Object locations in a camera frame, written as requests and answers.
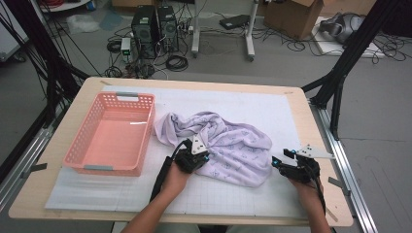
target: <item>crumpled fabric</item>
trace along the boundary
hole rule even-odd
[[[198,134],[210,153],[210,160],[196,171],[198,175],[257,187],[272,171],[272,141],[250,124],[231,123],[211,112],[189,118],[169,113],[154,123],[154,131],[164,145],[173,147]]]

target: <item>purple towel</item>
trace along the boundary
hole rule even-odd
[[[199,134],[210,152],[210,161],[196,171],[199,175],[256,187],[272,171],[269,154],[272,142],[252,125],[231,123],[210,112],[187,119],[169,113],[154,123],[154,130],[163,144],[174,147],[180,143],[178,137]]]

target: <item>person's left arm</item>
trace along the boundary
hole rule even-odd
[[[121,232],[154,232],[163,212],[185,188],[189,177],[190,174],[182,172],[173,162],[160,193],[145,209],[136,215]]]

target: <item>pink plastic basket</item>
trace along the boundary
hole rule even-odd
[[[64,166],[84,174],[140,176],[154,118],[152,94],[98,93]]]

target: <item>hand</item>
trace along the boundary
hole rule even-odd
[[[176,198],[185,188],[190,175],[191,174],[182,172],[178,165],[173,162],[163,182],[160,193],[168,195],[173,199]]]
[[[292,179],[289,179],[289,181],[296,187],[300,203],[306,212],[315,212],[319,209],[323,209],[321,200],[319,199],[318,190],[313,183],[300,183]],[[321,180],[318,179],[318,182],[321,186],[321,191],[324,191]]]

